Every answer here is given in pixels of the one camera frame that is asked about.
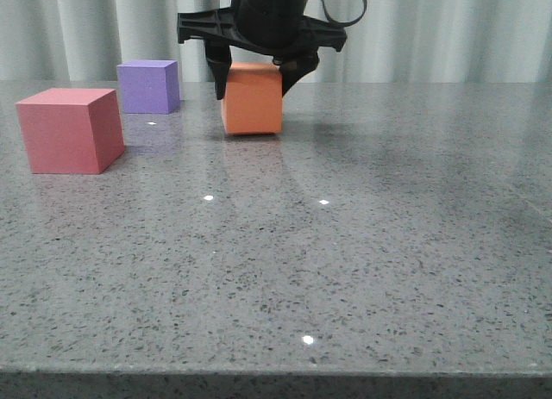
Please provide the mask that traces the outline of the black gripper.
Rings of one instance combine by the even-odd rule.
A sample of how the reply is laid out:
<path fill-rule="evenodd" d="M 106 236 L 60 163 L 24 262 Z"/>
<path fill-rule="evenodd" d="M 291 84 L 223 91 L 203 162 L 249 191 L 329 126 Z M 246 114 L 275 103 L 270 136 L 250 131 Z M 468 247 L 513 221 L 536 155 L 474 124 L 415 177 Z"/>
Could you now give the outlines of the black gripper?
<path fill-rule="evenodd" d="M 225 96 L 231 47 L 273 56 L 279 68 L 282 96 L 319 64 L 317 49 L 341 51 L 347 35 L 342 27 L 304 14 L 308 0 L 232 0 L 227 8 L 178 14 L 178 42 L 204 42 L 215 81 L 216 99 Z"/>

